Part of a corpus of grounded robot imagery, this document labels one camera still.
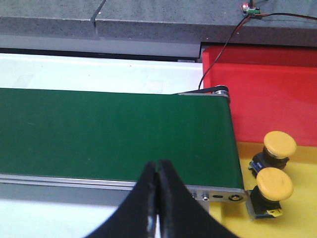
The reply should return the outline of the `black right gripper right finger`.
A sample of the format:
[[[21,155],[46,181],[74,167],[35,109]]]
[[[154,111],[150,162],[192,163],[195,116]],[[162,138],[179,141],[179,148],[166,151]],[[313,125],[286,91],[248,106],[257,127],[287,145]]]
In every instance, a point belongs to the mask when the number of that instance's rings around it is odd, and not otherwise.
[[[162,238],[235,238],[193,197],[169,160],[158,163],[159,222]]]

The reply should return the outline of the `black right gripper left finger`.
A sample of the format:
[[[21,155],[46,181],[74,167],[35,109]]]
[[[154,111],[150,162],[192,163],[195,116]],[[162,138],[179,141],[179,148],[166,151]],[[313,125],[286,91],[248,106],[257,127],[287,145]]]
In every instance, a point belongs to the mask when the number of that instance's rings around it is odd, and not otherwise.
[[[154,238],[156,235],[156,165],[148,162],[117,210],[88,238]]]

